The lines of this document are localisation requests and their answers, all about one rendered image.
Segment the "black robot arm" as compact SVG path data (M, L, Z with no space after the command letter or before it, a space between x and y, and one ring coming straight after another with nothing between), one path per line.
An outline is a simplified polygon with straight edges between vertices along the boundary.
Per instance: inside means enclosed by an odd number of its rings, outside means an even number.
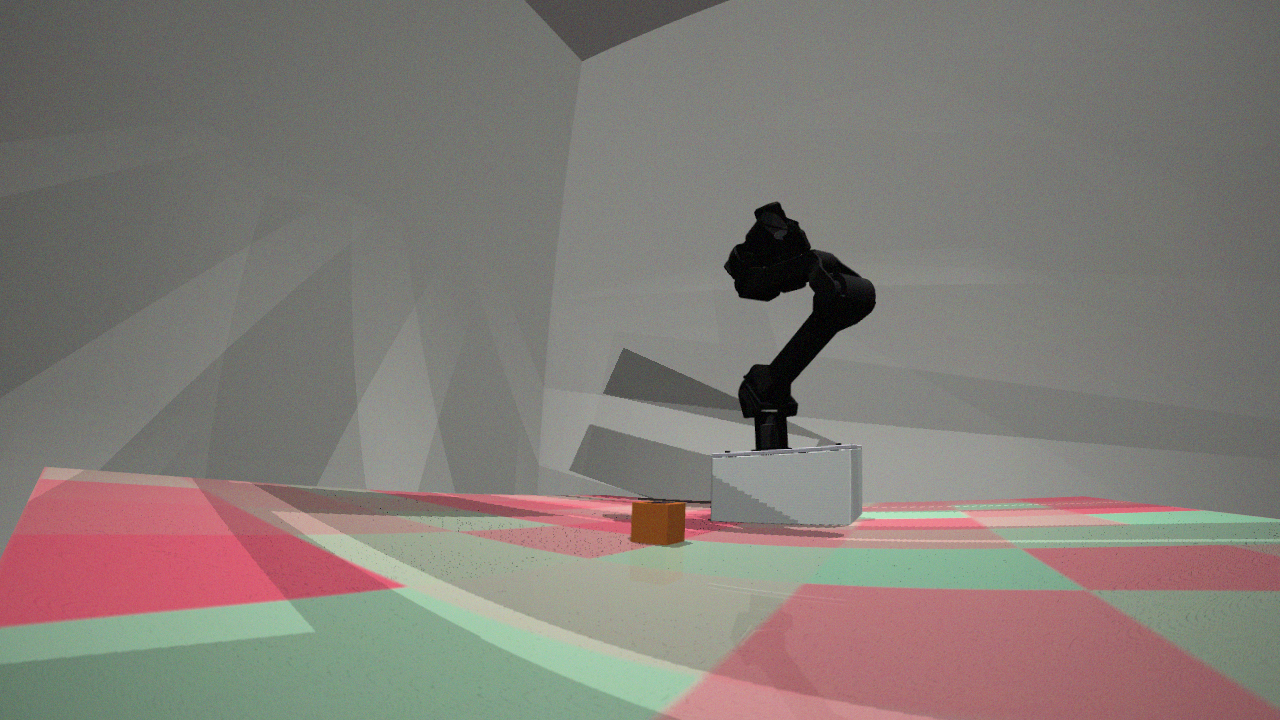
M791 396L794 379L838 331L870 314L876 288L833 254L812 249L799 224L785 223L774 213L763 211L745 240L724 263L739 297L769 302L781 291L806 282L815 292L812 315L788 345L771 365L755 364L739 387L742 416L755 421L756 450L751 451L788 448L786 418L796 416L799 405ZM773 258L776 249L780 258Z

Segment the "orange block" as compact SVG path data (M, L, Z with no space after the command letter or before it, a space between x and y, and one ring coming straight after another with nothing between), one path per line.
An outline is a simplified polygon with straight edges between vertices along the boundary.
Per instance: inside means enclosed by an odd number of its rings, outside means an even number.
M634 502L630 542L673 544L685 541L685 503Z

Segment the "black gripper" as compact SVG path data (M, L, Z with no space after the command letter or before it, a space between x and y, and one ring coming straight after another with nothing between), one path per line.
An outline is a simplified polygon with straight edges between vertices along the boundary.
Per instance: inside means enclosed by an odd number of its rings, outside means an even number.
M764 206L762 206L762 208L756 208L756 210L754 211L754 214L755 214L755 217L756 217L756 220L759 219L759 217L762 217L762 213L763 213L763 211L771 211L771 213L774 213L774 214L776 214L776 215L778 215L778 217L780 217L781 219L783 219L783 222L785 222L785 223L791 223L791 222L794 222L794 225L797 225L797 224L799 224L797 222L795 222L795 220L792 220L792 219L788 219L788 218L786 217L786 214L785 214L785 210L782 210L782 208L781 208L781 202L777 202L777 201L776 201L776 202L771 202L771 204L765 204L765 205L764 205ZM773 258L780 258L780 252L777 251L777 249L776 249L776 250L774 250L774 252L772 252L772 254L773 254ZM806 283L804 283L804 284L795 284L795 286L792 286L792 287L790 287L790 288L786 288L786 290L783 290L783 291L781 291L781 292L782 292L782 293L787 293L787 292L791 292L791 291L794 291L794 290L801 290L801 288L805 288L805 287L806 287Z

